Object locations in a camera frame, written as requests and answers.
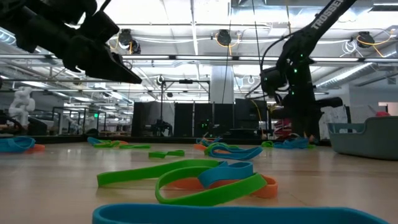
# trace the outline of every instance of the floor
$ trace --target floor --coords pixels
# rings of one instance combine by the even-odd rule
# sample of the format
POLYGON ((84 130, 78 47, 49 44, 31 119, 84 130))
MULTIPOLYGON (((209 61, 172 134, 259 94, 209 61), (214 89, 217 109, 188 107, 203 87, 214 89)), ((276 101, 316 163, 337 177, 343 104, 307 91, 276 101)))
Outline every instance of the floor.
MULTIPOLYGON (((206 158, 192 145, 153 144, 151 150, 184 149, 206 158)), ((155 180, 98 189, 96 175, 182 158, 149 159, 148 149, 93 149, 87 143, 47 145, 36 154, 0 155, 0 223, 91 223, 92 211, 107 203, 156 203, 155 180)), ((398 223, 398 162, 335 154, 330 148, 266 150, 255 169, 279 182, 274 199, 243 197, 225 205, 266 207, 351 207, 398 223)), ((171 195, 182 190, 168 190, 171 195)))

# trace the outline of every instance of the ceiling light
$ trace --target ceiling light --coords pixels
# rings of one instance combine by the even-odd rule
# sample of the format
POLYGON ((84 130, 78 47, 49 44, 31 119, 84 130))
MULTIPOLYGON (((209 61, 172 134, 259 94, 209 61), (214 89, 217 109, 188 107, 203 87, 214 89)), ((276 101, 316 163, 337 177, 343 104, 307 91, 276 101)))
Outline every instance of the ceiling light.
POLYGON ((41 87, 41 88, 47 87, 47 85, 44 85, 43 83, 39 83, 39 82, 25 81, 25 82, 22 82, 22 83, 23 83, 23 84, 26 84, 26 85, 41 87))
POLYGON ((59 95, 59 96, 63 96, 63 97, 68 97, 68 95, 65 95, 63 93, 59 93, 59 92, 54 92, 55 94, 59 95))
POLYGON ((116 92, 112 92, 112 93, 110 93, 110 95, 115 97, 118 100, 122 100, 123 99, 123 96, 120 95, 119 93, 116 93, 116 92))
POLYGON ((232 57, 225 56, 176 56, 178 60, 232 60, 232 57))
POLYGON ((123 55, 123 59, 152 59, 152 60, 159 60, 159 59, 169 59, 168 55, 123 55))
POLYGON ((84 101, 84 102, 93 101, 93 100, 90 99, 90 98, 78 97, 78 96, 76 96, 75 99, 76 99, 76 100, 80 100, 80 101, 84 101))
POLYGON ((398 3, 373 3, 374 6, 398 6, 398 3))

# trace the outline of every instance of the ceiling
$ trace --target ceiling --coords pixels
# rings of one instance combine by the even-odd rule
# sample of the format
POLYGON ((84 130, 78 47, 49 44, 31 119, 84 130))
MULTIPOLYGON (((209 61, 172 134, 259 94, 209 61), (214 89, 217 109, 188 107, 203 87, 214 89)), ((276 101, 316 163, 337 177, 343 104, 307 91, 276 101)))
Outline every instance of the ceiling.
MULTIPOLYGON (((100 6, 104 1, 97 1, 100 6)), ((310 23, 315 14, 327 5, 328 1, 295 0, 283 1, 255 0, 253 13, 251 1, 241 6, 238 0, 232 1, 232 10, 229 10, 231 1, 227 0, 112 0, 105 12, 122 29, 132 29, 132 36, 141 46, 141 55, 197 55, 197 56, 251 56, 258 57, 280 36, 301 29, 310 23), (289 15, 285 3, 289 3, 289 15), (228 52, 227 47, 220 46, 214 39, 220 29, 230 29, 234 46, 228 52)), ((357 3, 337 23, 323 35, 318 42, 312 57, 333 58, 381 58, 375 48, 362 49, 349 42, 356 38, 359 31, 368 31, 376 41, 377 49, 381 54, 388 54, 395 48, 398 34, 395 11, 371 11, 374 3, 379 1, 357 1, 357 3)), ((109 45, 116 46, 115 52, 126 55, 129 52, 117 45, 118 37, 109 41, 109 45)), ((268 52, 268 57, 277 57, 282 51, 284 42, 275 45, 268 52)), ((39 54, 48 54, 44 49, 38 48, 39 54)), ((15 44, 0 41, 0 54, 26 54, 17 49, 15 44)), ((209 80, 212 66, 232 66, 235 80, 235 97, 243 97, 244 93, 255 86, 260 72, 258 61, 233 61, 227 64, 224 60, 152 60, 145 59, 126 60, 132 65, 133 72, 138 74, 143 82, 141 85, 127 83, 85 83, 75 85, 70 82, 74 78, 90 80, 84 73, 74 73, 64 70, 59 60, 29 59, 28 56, 14 59, 1 59, 0 70, 7 78, 21 78, 29 80, 69 80, 69 82, 47 82, 44 86, 36 86, 37 89, 58 89, 59 97, 70 102, 80 102, 74 96, 82 96, 98 103, 131 103, 133 101, 151 101, 160 99, 160 93, 148 90, 159 90, 157 79, 162 75, 166 80, 209 80), (120 96, 104 97, 98 87, 109 91, 118 90, 120 96), (80 92, 62 90, 84 90, 80 92)), ((266 62, 268 66, 274 61, 266 62)), ((311 66, 314 83, 331 80, 341 69, 351 69, 358 63, 330 62, 318 63, 311 66)), ((391 72, 395 64, 390 67, 383 66, 380 71, 360 77, 358 80, 350 80, 353 84, 365 82, 380 74, 391 72)), ((175 91, 174 97, 166 100, 196 100, 208 99, 207 85, 173 84, 168 91, 175 91)))

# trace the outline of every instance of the orange cable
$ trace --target orange cable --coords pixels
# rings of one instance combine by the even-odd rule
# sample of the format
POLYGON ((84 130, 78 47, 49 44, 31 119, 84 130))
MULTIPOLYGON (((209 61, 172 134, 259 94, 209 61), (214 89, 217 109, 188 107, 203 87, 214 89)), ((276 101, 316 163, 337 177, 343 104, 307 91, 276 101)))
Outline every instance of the orange cable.
POLYGON ((385 57, 374 45, 372 45, 372 47, 376 50, 380 57, 385 57))
MULTIPOLYGON (((257 108, 257 112, 259 113, 259 119, 260 119, 260 121, 262 121, 262 119, 261 119, 261 113, 260 113, 260 109, 259 109, 259 107, 257 106, 257 103, 256 103, 256 102, 254 102, 254 100, 251 100, 251 102, 252 102, 252 103, 254 103, 254 106, 256 106, 256 108, 257 108)), ((261 138, 263 137, 263 135, 264 135, 264 130, 261 128, 261 138)))
POLYGON ((379 43, 375 43, 375 44, 367 43, 367 42, 363 42, 362 40, 359 40, 360 35, 356 36, 356 40, 357 40, 359 43, 361 43, 361 44, 366 44, 366 45, 370 45, 370 46, 381 45, 381 44, 387 43, 388 41, 391 40, 391 34, 392 34, 392 32, 393 32, 393 31, 390 31, 390 36, 389 36, 389 38, 388 38, 387 40, 382 41, 382 42, 379 42, 379 43))

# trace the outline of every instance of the orange rubber band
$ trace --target orange rubber band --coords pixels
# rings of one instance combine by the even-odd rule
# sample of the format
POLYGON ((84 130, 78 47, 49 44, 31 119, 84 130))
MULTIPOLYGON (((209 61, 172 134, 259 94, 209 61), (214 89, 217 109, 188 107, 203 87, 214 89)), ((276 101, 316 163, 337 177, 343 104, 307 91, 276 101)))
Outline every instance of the orange rubber band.
MULTIPOLYGON (((272 177, 264 176, 262 177, 267 181, 267 185, 261 188, 260 190, 252 193, 251 195, 260 197, 260 198, 274 198, 278 194, 278 183, 272 177)), ((210 185, 210 188, 221 187, 227 184, 232 184, 239 180, 219 180, 214 184, 210 185)), ((176 187, 184 190, 204 190, 202 184, 197 178, 190 177, 181 180, 177 180, 169 184, 171 187, 176 187)))
POLYGON ((45 150, 45 146, 44 145, 35 144, 34 147, 26 150, 25 153, 30 154, 30 153, 34 153, 34 152, 44 152, 44 150, 45 150))
MULTIPOLYGON (((207 149, 207 147, 202 145, 202 144, 194 144, 193 148, 201 150, 201 151, 205 151, 207 149)), ((217 149, 217 150, 215 150, 215 152, 223 153, 223 154, 230 154, 230 152, 227 152, 227 151, 224 151, 224 150, 221 150, 221 149, 217 149)))

